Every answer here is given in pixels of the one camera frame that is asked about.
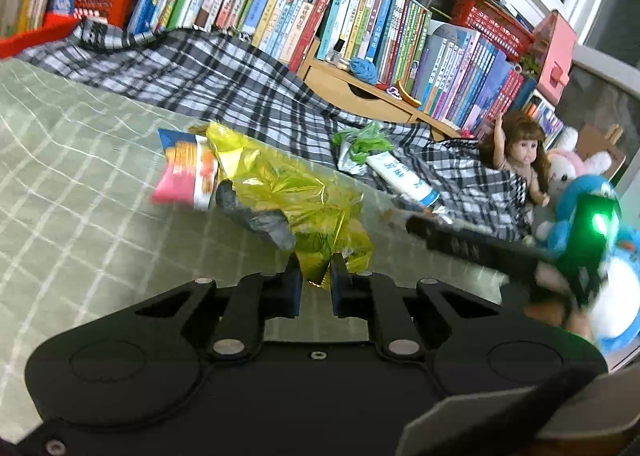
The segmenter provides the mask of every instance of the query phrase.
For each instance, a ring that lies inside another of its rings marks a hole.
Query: bunny ear
[[[611,157],[606,151],[599,151],[584,161],[584,168],[591,175],[601,175],[611,167]]]
[[[561,151],[573,151],[578,143],[578,130],[571,126],[565,126],[554,144],[554,149]]]

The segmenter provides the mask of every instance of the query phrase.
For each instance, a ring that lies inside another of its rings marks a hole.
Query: doll's head
[[[549,161],[546,158],[545,132],[531,117],[523,112],[510,112],[502,119],[504,154],[515,162],[530,164],[538,175],[540,191],[548,191]],[[483,160],[491,165],[494,157],[494,137],[485,137],[481,144]]]

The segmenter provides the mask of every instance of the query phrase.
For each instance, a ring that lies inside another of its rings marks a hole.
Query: doll's arm
[[[546,207],[549,203],[549,195],[540,191],[540,184],[536,175],[531,178],[531,183],[529,184],[529,196],[536,205]]]
[[[502,131],[502,116],[495,118],[494,128],[494,168],[500,169],[504,164],[504,133]]]

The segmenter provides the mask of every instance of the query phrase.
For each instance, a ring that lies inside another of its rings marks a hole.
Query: blue yarn ball
[[[378,72],[376,65],[369,59],[354,58],[350,63],[351,73],[358,80],[375,84],[378,82]]]

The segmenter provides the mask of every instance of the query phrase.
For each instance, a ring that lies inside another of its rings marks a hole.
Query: doll
[[[535,120],[522,112],[511,112],[504,122],[501,115],[496,117],[493,135],[480,146],[485,163],[523,176],[530,199],[542,207],[549,203],[549,161],[544,141],[545,132]]]

